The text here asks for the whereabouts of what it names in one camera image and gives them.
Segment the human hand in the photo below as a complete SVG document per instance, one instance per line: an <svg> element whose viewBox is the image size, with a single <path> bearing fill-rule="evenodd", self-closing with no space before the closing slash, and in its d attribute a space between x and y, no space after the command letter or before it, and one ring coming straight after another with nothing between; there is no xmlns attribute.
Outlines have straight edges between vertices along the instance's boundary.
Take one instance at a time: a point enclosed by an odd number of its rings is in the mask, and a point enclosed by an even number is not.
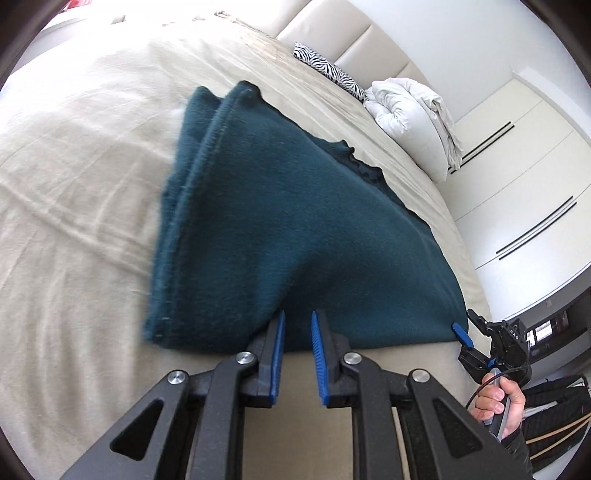
<svg viewBox="0 0 591 480"><path fill-rule="evenodd" d="M482 379L482 383L485 383L493 376L493 374L487 373ZM505 398L505 394L509 395L511 405L509 405L509 415L507 416L502 439L516 431L521 424L521 417L525 407L525 395L516 382L501 377L500 388L493 384L485 386L476 397L475 407L470 410L470 414L475 419L480 421L490 420L495 414L503 413L505 407L500 401Z"/></svg>

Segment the bed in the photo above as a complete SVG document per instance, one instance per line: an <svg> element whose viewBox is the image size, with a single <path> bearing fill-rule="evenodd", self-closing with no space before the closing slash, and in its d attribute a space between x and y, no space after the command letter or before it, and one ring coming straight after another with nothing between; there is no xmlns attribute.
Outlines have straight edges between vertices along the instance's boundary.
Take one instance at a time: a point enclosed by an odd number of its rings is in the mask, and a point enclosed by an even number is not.
<svg viewBox="0 0 591 480"><path fill-rule="evenodd" d="M426 82L419 69L345 0L263 4L264 24L256 8L225 8L241 21L113 25L100 41L38 57L0 93L0 426L36 480L58 479L168 371L197 373L220 360L141 336L160 191L198 85L223 96L248 80L302 128L345 139L382 168L430 225L466 306L490 318L435 185L360 102L294 59L290 43L307 43L362 86L395 75ZM400 373L425 368L466 400L475 385L458 352L452 342L364 353ZM348 411L321 407L312 355L290 353L278 405L248 411L244 478L351 478L350 429Z"/></svg>

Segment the gray handle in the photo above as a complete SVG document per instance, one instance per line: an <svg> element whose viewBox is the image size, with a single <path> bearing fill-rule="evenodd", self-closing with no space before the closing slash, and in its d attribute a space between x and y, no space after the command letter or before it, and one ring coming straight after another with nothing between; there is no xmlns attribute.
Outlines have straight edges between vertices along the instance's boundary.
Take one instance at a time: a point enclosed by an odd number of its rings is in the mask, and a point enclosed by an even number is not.
<svg viewBox="0 0 591 480"><path fill-rule="evenodd" d="M491 370L493 375L498 375L501 371L495 367ZM501 384L501 378L497 378L493 385L499 387ZM511 406L511 400L509 399L508 395L505 395L501 403L505 406L503 413L499 413L495 415L491 420L489 420L486 424L488 425L488 432L497 439L497 441L502 440L503 431L505 430L505 425L507 423L507 417L509 416L509 407Z"/></svg>

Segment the teal fleece blanket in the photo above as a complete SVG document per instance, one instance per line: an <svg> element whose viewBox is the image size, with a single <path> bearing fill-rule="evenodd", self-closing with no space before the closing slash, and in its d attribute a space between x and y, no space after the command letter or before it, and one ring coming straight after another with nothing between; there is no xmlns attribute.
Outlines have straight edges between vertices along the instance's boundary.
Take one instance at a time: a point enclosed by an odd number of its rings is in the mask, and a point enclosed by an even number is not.
<svg viewBox="0 0 591 480"><path fill-rule="evenodd" d="M429 226L379 168L302 130L238 83L187 105L162 197L146 339L238 352L277 309L306 350L326 309L353 348L454 341L462 292Z"/></svg>

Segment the zebra print pillow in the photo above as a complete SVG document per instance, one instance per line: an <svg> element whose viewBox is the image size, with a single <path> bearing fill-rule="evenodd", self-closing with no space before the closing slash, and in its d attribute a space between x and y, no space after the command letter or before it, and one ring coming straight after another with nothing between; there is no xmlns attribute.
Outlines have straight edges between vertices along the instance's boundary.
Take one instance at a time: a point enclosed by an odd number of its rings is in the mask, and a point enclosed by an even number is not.
<svg viewBox="0 0 591 480"><path fill-rule="evenodd" d="M360 102L365 100L365 92L355 80L310 47L306 47L303 43L295 42L294 57L303 61L317 72L320 72Z"/></svg>

